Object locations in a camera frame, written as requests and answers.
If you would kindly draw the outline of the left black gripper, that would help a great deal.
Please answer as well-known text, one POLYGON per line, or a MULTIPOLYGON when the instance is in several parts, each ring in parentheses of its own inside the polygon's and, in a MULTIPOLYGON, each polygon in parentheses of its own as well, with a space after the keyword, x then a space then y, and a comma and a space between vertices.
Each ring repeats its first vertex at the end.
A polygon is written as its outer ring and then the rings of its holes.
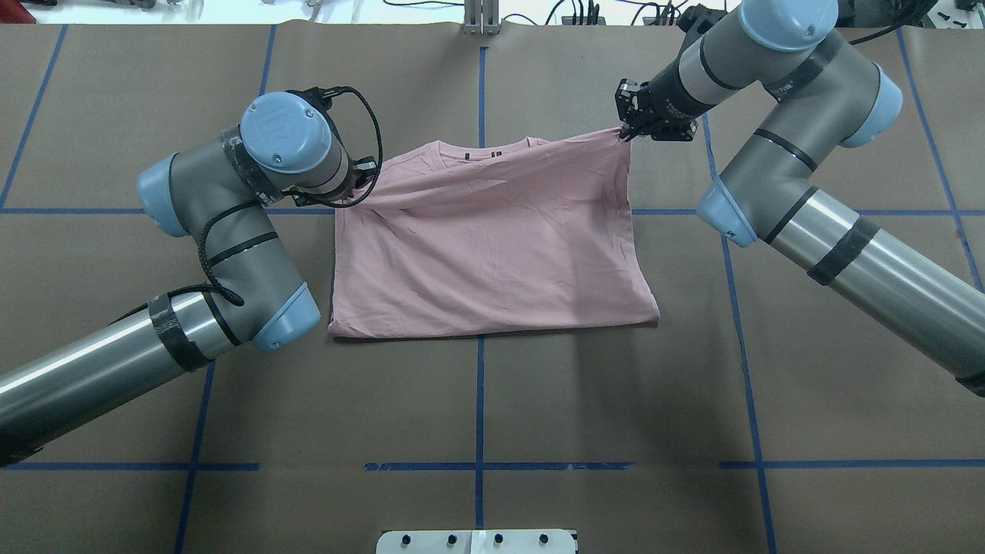
POLYGON ((379 161, 373 155, 367 155, 359 160, 349 160, 347 172, 347 197, 359 197, 371 189, 379 177, 379 161))

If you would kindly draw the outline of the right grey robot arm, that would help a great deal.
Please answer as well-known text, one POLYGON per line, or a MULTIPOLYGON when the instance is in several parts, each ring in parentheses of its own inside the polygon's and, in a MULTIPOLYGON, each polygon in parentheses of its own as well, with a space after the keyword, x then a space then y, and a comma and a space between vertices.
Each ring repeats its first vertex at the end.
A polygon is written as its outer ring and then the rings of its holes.
POLYGON ((619 82, 619 137, 692 140, 701 116, 761 84, 774 109, 713 176, 697 215, 743 248, 767 243, 982 395, 981 291, 810 183, 831 151, 871 142, 902 108, 837 15, 834 1, 743 1, 650 80, 619 82))

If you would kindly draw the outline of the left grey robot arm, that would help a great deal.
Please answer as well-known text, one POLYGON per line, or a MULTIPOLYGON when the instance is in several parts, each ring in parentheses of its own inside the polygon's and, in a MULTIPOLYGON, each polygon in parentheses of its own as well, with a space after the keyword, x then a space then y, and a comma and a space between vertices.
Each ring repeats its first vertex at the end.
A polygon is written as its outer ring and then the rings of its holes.
POLYGON ((2 465, 244 344, 273 352, 320 312, 267 208, 348 209, 373 192, 379 119, 351 85, 265 92, 215 139, 139 175, 145 214, 195 246, 202 281, 156 295, 2 379, 2 465))

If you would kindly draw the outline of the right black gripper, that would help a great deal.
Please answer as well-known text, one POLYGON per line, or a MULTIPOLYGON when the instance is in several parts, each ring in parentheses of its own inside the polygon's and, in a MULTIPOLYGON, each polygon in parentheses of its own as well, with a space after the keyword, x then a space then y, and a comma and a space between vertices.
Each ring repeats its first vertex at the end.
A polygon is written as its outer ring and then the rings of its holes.
POLYGON ((686 91, 679 67, 669 65, 647 82, 622 78, 615 92, 622 127, 619 140, 646 136, 658 142, 690 142, 700 103, 686 91))

